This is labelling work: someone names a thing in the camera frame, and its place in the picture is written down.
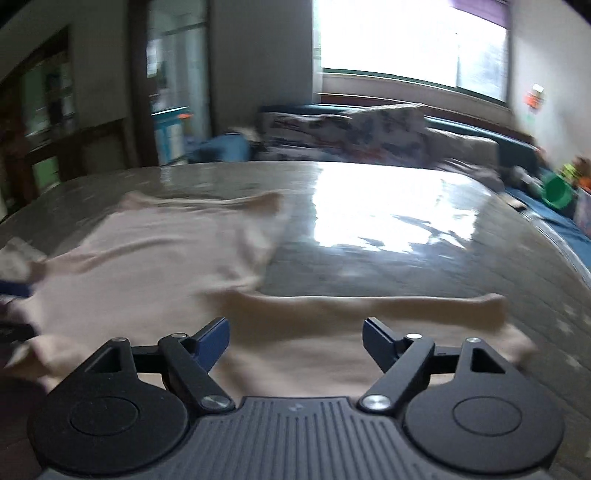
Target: table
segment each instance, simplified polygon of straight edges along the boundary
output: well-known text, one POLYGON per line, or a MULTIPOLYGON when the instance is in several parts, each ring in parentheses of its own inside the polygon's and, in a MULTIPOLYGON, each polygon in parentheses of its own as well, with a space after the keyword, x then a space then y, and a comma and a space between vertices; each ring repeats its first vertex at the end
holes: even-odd
POLYGON ((58 185, 0 225, 59 254, 130 190, 233 198, 285 190, 294 210, 261 292, 276 296, 500 293, 539 347, 527 365, 563 409, 558 479, 591 478, 591 295, 519 213, 453 173, 343 163, 253 162, 151 167, 58 185))

